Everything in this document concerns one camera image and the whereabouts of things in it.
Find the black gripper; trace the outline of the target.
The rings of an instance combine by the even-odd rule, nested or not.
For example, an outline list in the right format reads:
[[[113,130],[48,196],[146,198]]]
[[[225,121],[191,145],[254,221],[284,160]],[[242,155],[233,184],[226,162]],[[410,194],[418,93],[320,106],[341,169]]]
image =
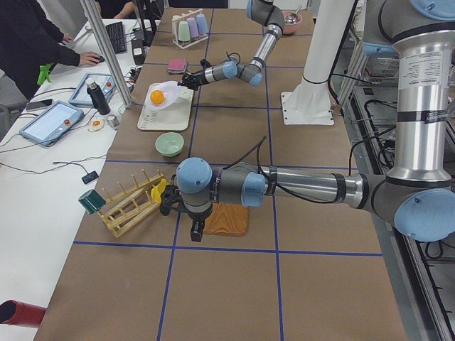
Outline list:
[[[181,82],[177,82],[180,87],[187,87],[188,89],[198,89],[200,86],[206,85],[207,79],[205,77],[205,71],[200,70],[194,73],[186,72]]]
[[[192,219],[192,227],[190,231],[192,242],[201,242],[203,238],[203,230],[205,228],[205,220],[212,214],[212,209],[207,209],[203,212],[189,212],[188,216]]]

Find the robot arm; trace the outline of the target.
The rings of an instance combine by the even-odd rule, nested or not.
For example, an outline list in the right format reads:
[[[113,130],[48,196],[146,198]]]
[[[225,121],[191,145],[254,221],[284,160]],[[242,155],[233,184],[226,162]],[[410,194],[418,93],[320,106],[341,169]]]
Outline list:
[[[300,85],[283,92],[287,124],[328,123],[327,82],[357,1],[321,1]],[[177,167],[181,199],[193,220],[191,239],[200,241],[212,203],[259,206],[279,194],[318,204],[345,203],[375,213],[401,234],[421,242],[454,232],[454,193],[444,170],[449,73],[454,48],[454,1],[365,1],[363,53],[399,56],[397,123],[393,166],[385,175],[322,174],[249,164],[212,168],[202,158]],[[273,1],[249,1],[247,16],[267,27],[250,64],[233,59],[204,65],[185,75],[193,90],[236,76],[251,85],[261,80],[266,58],[282,36],[284,16]]]
[[[218,65],[212,65],[207,60],[200,61],[202,69],[191,73],[185,72],[178,85],[190,90],[221,80],[238,78],[253,87],[260,84],[262,70],[267,58],[273,51],[284,30],[282,10],[273,1],[251,0],[247,3],[247,17],[265,27],[262,41],[256,53],[248,64],[243,64],[240,58],[231,53]]]

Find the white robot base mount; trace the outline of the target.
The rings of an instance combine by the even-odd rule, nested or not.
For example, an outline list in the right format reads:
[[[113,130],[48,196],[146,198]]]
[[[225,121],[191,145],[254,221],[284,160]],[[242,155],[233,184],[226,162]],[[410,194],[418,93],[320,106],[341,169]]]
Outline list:
[[[329,78],[356,6],[355,0],[325,0],[320,3],[301,83],[293,92],[282,93],[286,125],[334,124]]]

